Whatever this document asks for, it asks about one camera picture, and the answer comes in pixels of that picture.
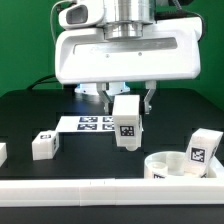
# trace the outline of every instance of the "white cube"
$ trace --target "white cube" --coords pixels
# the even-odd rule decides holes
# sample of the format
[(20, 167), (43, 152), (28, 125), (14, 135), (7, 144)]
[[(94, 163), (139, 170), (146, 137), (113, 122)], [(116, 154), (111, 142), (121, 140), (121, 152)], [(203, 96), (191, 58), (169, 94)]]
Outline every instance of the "white cube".
[(139, 115), (139, 95), (117, 95), (113, 121), (117, 146), (134, 151), (141, 146), (142, 120)]
[(0, 167), (7, 159), (6, 144), (0, 143)]
[(52, 159), (58, 148), (58, 132), (42, 131), (32, 142), (33, 160)]
[(198, 129), (191, 137), (185, 159), (184, 171), (206, 176), (208, 166), (214, 157), (223, 132)]

